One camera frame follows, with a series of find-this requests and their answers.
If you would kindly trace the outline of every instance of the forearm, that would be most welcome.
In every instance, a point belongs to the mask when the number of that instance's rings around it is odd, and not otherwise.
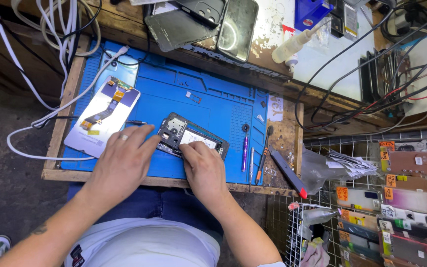
[[[105,213],[80,190],[62,209],[0,259],[0,267],[59,267],[72,245]]]
[[[228,245],[242,266],[257,267],[281,261],[271,239],[230,193],[209,210],[222,224]]]

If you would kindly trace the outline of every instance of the white paper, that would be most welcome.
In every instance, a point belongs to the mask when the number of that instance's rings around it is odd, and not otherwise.
[[[279,94],[270,94],[268,99],[268,119],[272,122],[281,122],[283,120],[283,96]]]

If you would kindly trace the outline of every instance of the wooden workbench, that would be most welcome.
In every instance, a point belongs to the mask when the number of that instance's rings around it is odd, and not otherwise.
[[[89,38],[82,36],[79,43],[79,51],[86,51],[89,44]],[[75,58],[72,64],[70,75],[64,90],[61,105],[65,105],[70,100],[78,95],[80,88],[80,81],[82,78],[83,70],[85,69],[85,58]],[[75,104],[71,108],[67,108],[59,112],[59,116],[67,116],[73,114]],[[303,105],[300,104],[299,113],[302,118]],[[63,140],[68,134],[70,121],[67,119],[56,120],[50,147],[47,151],[47,157],[61,157],[64,145]],[[302,155],[302,129],[296,123],[294,116],[294,103],[289,100],[284,101],[283,120],[281,122],[271,122],[268,120],[268,126],[273,125],[275,128],[274,134],[270,136],[270,144],[278,150],[285,158],[290,155],[294,156],[295,172],[300,175],[301,170],[301,155]],[[284,179],[279,172],[279,168],[268,155],[265,166],[269,169],[277,170],[275,176],[270,174],[263,175],[263,185],[252,185],[251,192],[262,194],[276,194],[285,196],[297,196],[296,192],[291,188],[288,182]],[[91,172],[63,170],[60,168],[59,161],[48,160],[45,161],[44,169],[42,171],[42,179],[48,180],[64,180],[64,181],[87,181],[90,179]],[[249,185],[227,183],[231,191],[248,192]],[[186,179],[174,179],[164,177],[148,176],[142,185],[151,186],[166,186],[166,187],[181,187],[188,188],[189,184]]]

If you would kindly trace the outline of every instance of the concrete floor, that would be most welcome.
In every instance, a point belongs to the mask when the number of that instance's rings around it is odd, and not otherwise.
[[[44,161],[13,153],[6,137],[16,129],[27,127],[47,110],[32,98],[13,96],[0,90],[0,235],[19,242],[35,227],[60,209],[66,200],[66,182],[40,179]],[[30,130],[12,138],[15,148],[31,155],[45,155],[53,124]],[[266,217],[266,195],[233,193],[234,198],[260,225]],[[228,244],[223,242],[218,266],[240,266]]]

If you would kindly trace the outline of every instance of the white charging cable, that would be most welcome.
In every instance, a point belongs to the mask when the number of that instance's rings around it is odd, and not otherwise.
[[[65,108],[67,108],[68,106],[70,106],[71,104],[73,104],[75,101],[77,101],[80,97],[82,97],[84,94],[86,94],[92,87],[93,87],[93,85],[95,85],[95,83],[97,82],[97,80],[98,80],[98,77],[100,76],[100,74],[103,72],[103,70],[105,70],[105,68],[106,67],[108,67],[110,64],[111,64],[111,62],[113,61],[113,60],[115,60],[116,58],[118,58],[119,56],[121,56],[121,55],[123,55],[123,54],[125,54],[127,51],[128,51],[128,46],[123,46],[120,50],[118,50],[118,52],[113,56],[113,57],[111,57],[110,58],[110,60],[108,60],[101,68],[100,68],[100,70],[98,71],[98,73],[96,74],[96,76],[95,76],[95,79],[93,79],[93,82],[81,93],[81,94],[79,94],[77,97],[75,97],[74,99],[72,99],[71,101],[69,101],[67,104],[65,104],[65,105],[63,105],[63,106],[61,106],[60,108],[57,108],[55,111],[53,111],[53,112],[51,112],[51,113],[49,113],[48,115],[46,115],[45,117],[43,117],[43,118],[41,118],[41,119],[38,119],[38,120],[36,120],[36,121],[34,121],[32,124],[31,124],[31,126],[30,127],[26,127],[26,128],[22,128],[22,129],[19,129],[19,130],[16,130],[16,131],[14,131],[14,132],[12,132],[12,133],[10,133],[9,135],[8,135],[8,137],[6,138],[6,141],[7,141],[7,143],[8,143],[8,146],[9,146],[9,148],[13,151],[13,152],[15,152],[15,153],[17,153],[17,154],[19,154],[19,155],[21,155],[21,156],[24,156],[24,157],[27,157],[27,158],[31,158],[31,159],[39,159],[39,160],[55,160],[55,161],[86,161],[86,160],[91,160],[91,159],[94,159],[94,157],[88,157],[88,158],[54,158],[54,157],[44,157],[44,156],[34,156],[34,155],[29,155],[29,154],[26,154],[26,153],[23,153],[23,152],[21,152],[21,151],[19,151],[19,150],[17,150],[16,148],[14,148],[14,146],[12,146],[12,144],[11,144],[11,136],[13,136],[13,135],[15,135],[15,134],[17,134],[17,133],[19,133],[19,132],[22,132],[22,131],[25,131],[25,130],[29,130],[29,129],[32,129],[33,127],[33,125],[34,126],[40,126],[40,125],[42,125],[43,123],[44,123],[44,121],[46,120],[46,119],[48,119],[48,118],[51,118],[51,117],[54,117],[54,116],[56,116],[57,115],[57,113],[59,113],[61,110],[63,110],[63,109],[65,109]]]

